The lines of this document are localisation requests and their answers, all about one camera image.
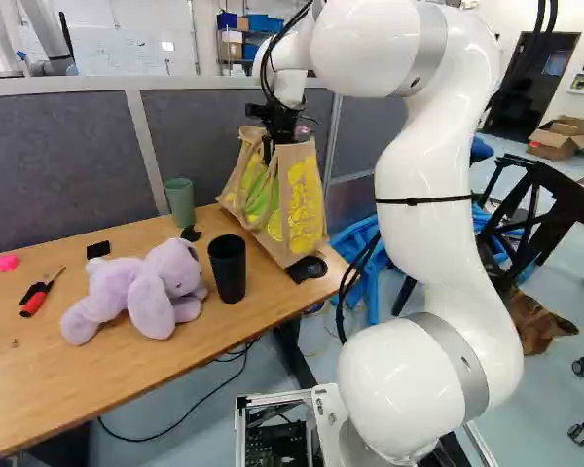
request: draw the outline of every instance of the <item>doorway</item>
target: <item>doorway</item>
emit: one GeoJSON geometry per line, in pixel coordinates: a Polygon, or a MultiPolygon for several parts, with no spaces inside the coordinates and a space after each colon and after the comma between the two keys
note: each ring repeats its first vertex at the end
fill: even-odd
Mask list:
{"type": "MultiPolygon", "coordinates": [[[[512,74],[531,35],[531,32],[522,32],[505,76],[512,74]]],[[[529,136],[541,124],[579,38],[577,32],[552,33],[529,70],[512,83],[511,89],[506,90],[505,97],[489,114],[483,132],[528,143],[529,136]]],[[[506,81],[504,78],[502,90],[510,86],[506,81]]]]}

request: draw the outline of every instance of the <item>brown bag on floor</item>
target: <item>brown bag on floor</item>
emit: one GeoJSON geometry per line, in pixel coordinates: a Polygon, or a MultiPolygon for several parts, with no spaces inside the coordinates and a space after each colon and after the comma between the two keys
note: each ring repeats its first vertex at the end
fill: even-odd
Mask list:
{"type": "Polygon", "coordinates": [[[508,312],[522,341],[524,355],[543,353],[555,337],[579,334],[573,323],[552,313],[517,287],[511,291],[508,312]]]}

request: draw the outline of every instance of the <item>purple stuffed bunny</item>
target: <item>purple stuffed bunny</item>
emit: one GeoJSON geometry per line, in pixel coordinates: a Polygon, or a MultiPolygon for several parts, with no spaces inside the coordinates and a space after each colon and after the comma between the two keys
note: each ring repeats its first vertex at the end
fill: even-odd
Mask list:
{"type": "Polygon", "coordinates": [[[166,339],[175,323],[197,319],[207,289],[195,246],[171,238],[145,257],[87,263],[89,296],[71,306],[60,320],[68,342],[88,342],[101,323],[128,309],[132,324],[144,336],[166,339]]]}

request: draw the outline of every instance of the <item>gray floor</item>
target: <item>gray floor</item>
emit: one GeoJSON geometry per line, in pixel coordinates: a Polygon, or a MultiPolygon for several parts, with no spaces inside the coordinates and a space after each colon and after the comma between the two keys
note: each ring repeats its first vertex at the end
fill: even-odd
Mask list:
{"type": "MultiPolygon", "coordinates": [[[[483,136],[497,154],[523,156],[525,146],[483,136]]],[[[584,159],[551,163],[574,179],[584,176],[584,159]]],[[[482,190],[494,170],[493,161],[472,169],[472,186],[482,190]]],[[[522,176],[519,168],[507,169],[493,196],[503,198],[522,176]]],[[[551,203],[542,197],[541,207],[551,203]]],[[[584,227],[576,226],[548,263],[538,269],[523,289],[552,311],[573,321],[580,329],[577,337],[557,340],[542,356],[529,357],[526,372],[515,396],[504,406],[486,413],[479,426],[497,461],[503,466],[551,465],[584,466],[584,448],[566,436],[567,428],[584,421],[584,380],[575,377],[570,363],[584,356],[584,227]]],[[[382,317],[402,283],[397,272],[386,271],[381,280],[382,317]]],[[[422,288],[410,299],[405,312],[423,307],[422,288]]],[[[365,321],[363,309],[347,320],[359,328],[365,321]]],[[[340,351],[333,337],[333,311],[303,322],[300,347],[321,382],[335,379],[340,351]]],[[[143,437],[164,429],[186,408],[219,382],[236,372],[240,361],[216,363],[167,384],[105,416],[107,424],[124,436],[143,437]]],[[[92,466],[174,467],[186,465],[234,465],[233,403],[238,394],[294,389],[285,373],[272,336],[264,336],[251,350],[246,371],[236,381],[204,403],[175,431],[144,444],[128,444],[104,434],[94,425],[91,445],[92,466]]],[[[458,432],[472,465],[482,465],[462,432],[458,432]]]]}

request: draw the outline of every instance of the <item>black cup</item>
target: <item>black cup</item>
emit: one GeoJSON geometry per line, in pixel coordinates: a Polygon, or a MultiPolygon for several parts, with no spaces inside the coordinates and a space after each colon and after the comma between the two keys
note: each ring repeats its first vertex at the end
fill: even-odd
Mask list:
{"type": "Polygon", "coordinates": [[[222,235],[207,245],[216,288],[221,300],[235,304],[246,290],[246,245],[236,235],[222,235]]]}

